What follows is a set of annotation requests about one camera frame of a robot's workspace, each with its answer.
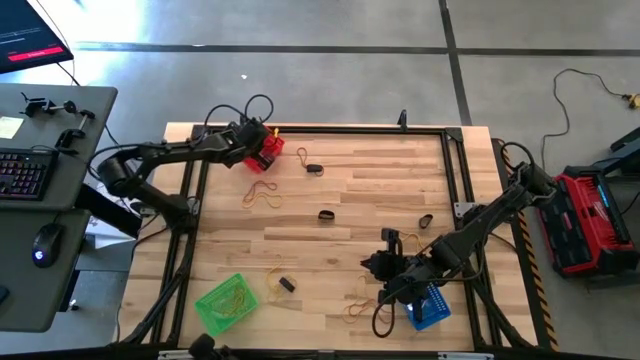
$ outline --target monitor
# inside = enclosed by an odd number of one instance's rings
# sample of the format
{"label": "monitor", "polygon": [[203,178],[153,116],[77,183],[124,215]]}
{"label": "monitor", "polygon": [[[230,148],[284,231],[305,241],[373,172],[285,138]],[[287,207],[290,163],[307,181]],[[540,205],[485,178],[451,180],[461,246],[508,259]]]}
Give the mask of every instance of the monitor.
{"label": "monitor", "polygon": [[0,74],[73,60],[27,0],[0,0]]}

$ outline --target gray floor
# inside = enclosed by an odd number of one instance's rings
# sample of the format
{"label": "gray floor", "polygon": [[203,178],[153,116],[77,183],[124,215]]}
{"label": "gray floor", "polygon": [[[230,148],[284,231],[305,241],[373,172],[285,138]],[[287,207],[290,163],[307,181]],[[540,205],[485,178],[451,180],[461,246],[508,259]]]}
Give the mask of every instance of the gray floor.
{"label": "gray floor", "polygon": [[[72,43],[446,46],[437,0],[41,2]],[[461,48],[640,49],[635,0],[449,0],[448,8]],[[121,142],[160,139],[169,121],[199,121],[213,105],[242,106],[260,92],[274,99],[273,121],[279,122],[392,123],[406,108],[412,124],[460,124],[448,55],[75,54],[82,84],[119,89],[109,124]],[[540,137],[564,129],[552,79],[566,67],[600,73],[614,91],[640,91],[640,57],[460,56],[473,125],[523,142],[539,161]],[[57,66],[45,66],[0,75],[0,82],[65,84],[68,78]],[[640,123],[640,112],[627,110],[593,79],[565,74],[558,89],[572,128],[564,139],[548,143],[552,174],[566,164],[601,158],[611,142]],[[256,106],[256,113],[261,110]],[[216,115],[232,119],[229,113]],[[615,190],[624,207],[638,189],[626,184]],[[626,217],[639,213],[634,209]],[[581,282],[559,278],[550,269],[535,217],[529,219],[561,349],[640,358],[640,288],[588,292]],[[83,273],[75,293],[83,309],[60,314],[44,334],[1,333],[0,352],[107,343],[126,279],[126,253],[83,254],[85,269],[109,270]]]}

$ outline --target computer mouse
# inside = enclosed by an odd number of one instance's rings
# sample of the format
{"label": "computer mouse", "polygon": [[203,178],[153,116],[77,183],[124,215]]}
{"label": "computer mouse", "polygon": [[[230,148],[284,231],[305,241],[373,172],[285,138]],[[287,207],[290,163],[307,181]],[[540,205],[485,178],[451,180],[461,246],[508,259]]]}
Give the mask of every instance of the computer mouse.
{"label": "computer mouse", "polygon": [[37,267],[47,268],[56,262],[60,253],[63,230],[64,227],[56,223],[47,224],[40,228],[33,241],[33,250],[31,251],[31,258]]}

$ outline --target wooden table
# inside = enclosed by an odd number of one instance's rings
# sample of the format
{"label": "wooden table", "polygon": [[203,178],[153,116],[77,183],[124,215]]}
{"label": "wooden table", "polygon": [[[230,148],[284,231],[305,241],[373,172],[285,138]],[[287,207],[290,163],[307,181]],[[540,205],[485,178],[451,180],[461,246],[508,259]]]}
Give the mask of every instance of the wooden table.
{"label": "wooden table", "polygon": [[[165,138],[184,140],[192,126],[170,123]],[[476,201],[488,203],[502,192],[489,131],[486,127],[462,130]],[[353,324],[345,323],[342,317],[345,306],[354,302],[356,285],[359,296],[364,296],[366,287],[368,295],[375,297],[380,288],[360,266],[360,261],[386,246],[380,239],[382,227],[417,232],[425,244],[453,229],[439,139],[424,135],[335,134],[284,134],[283,138],[286,140],[283,154],[264,174],[253,174],[242,164],[230,170],[222,165],[210,167],[180,345],[188,347],[205,332],[194,302],[234,273],[241,273],[257,294],[260,306],[217,336],[219,345],[471,350],[467,307],[459,283],[441,288],[451,317],[422,332],[415,331],[399,304],[395,329],[386,339],[378,339],[371,331],[372,309]],[[301,167],[296,155],[301,146],[308,150],[308,163],[324,166],[322,177],[307,174]],[[167,193],[178,193],[183,168],[183,164],[158,168],[153,184]],[[196,180],[194,174],[193,191]],[[277,191],[270,193],[282,196],[280,208],[270,207],[264,199],[258,199],[250,209],[243,208],[242,198],[257,180],[278,184]],[[458,189],[462,189],[460,179]],[[319,224],[317,215],[323,209],[335,212],[334,223]],[[428,229],[420,231],[418,218],[427,213],[433,214],[434,219]],[[142,236],[163,226],[161,220],[156,220]],[[506,226],[496,233],[512,241]],[[123,337],[133,330],[158,296],[168,239],[169,234],[164,233],[136,250],[120,311]],[[415,247],[414,238],[405,241],[405,253],[415,251]],[[535,343],[516,254],[491,239],[486,253],[497,303],[523,337]],[[273,281],[291,276],[296,279],[297,288],[278,301],[267,302],[265,276],[281,260],[283,266],[276,271]],[[165,317],[165,334],[173,306],[173,302],[169,304]],[[488,338],[486,313],[479,307],[485,327],[483,334]],[[386,325],[380,323],[379,329],[385,331]]]}

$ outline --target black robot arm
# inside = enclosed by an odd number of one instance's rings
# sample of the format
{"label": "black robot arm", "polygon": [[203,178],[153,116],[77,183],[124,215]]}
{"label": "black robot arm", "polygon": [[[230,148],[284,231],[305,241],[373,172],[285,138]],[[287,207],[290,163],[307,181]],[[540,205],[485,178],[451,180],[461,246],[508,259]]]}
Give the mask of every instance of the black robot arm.
{"label": "black robot arm", "polygon": [[[198,139],[162,144],[140,144],[120,150],[100,163],[98,176],[109,193],[118,197],[138,199],[156,209],[164,217],[167,226],[190,226],[192,218],[187,199],[180,195],[168,195],[146,182],[149,174],[163,164],[207,161],[227,167],[251,156],[260,159],[264,140],[269,130],[256,119],[243,120],[240,125],[231,123],[221,132],[202,134]],[[127,165],[130,160],[141,161],[137,170]]]}
{"label": "black robot arm", "polygon": [[[394,304],[396,300],[403,304],[412,304],[414,316],[418,317],[416,320],[421,321],[422,314],[419,309],[422,308],[427,286],[433,283],[441,286],[447,281],[461,281],[452,279],[463,270],[467,276],[465,279],[475,279],[477,275],[474,275],[469,257],[476,251],[476,245],[479,242],[484,245],[489,233],[509,220],[517,211],[527,206],[546,203],[556,191],[554,181],[535,164],[518,165],[514,168],[509,183],[509,187],[491,204],[476,206],[465,213],[460,230],[439,236],[415,256],[402,255],[397,230],[383,229],[382,239],[388,243],[387,250],[378,251],[361,263],[377,280],[384,283],[378,294],[379,304]],[[502,325],[501,330],[505,335],[507,332],[513,335],[507,335],[508,340],[512,344],[519,342],[521,338],[517,333],[513,334],[514,329],[495,302],[484,293],[482,287],[476,286],[479,285],[477,281],[474,281],[473,285],[488,311],[498,317],[498,324]]]}

